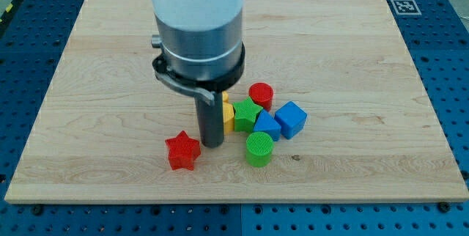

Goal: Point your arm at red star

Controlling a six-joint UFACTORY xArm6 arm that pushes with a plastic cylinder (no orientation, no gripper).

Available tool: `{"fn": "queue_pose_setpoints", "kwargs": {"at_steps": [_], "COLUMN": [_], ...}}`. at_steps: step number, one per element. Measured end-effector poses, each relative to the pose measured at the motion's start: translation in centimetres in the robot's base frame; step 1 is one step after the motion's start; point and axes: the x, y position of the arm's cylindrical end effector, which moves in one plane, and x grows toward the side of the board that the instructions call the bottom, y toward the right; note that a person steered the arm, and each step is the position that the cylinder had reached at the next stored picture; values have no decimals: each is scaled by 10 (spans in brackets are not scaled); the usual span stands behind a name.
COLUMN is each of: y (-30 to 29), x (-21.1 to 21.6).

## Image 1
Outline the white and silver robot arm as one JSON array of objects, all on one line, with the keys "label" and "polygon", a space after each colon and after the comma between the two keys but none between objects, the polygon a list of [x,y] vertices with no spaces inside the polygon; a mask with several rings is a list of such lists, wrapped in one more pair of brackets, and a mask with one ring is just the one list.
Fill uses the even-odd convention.
[{"label": "white and silver robot arm", "polygon": [[152,0],[161,50],[156,78],[212,106],[238,79],[243,58],[244,0]]}]

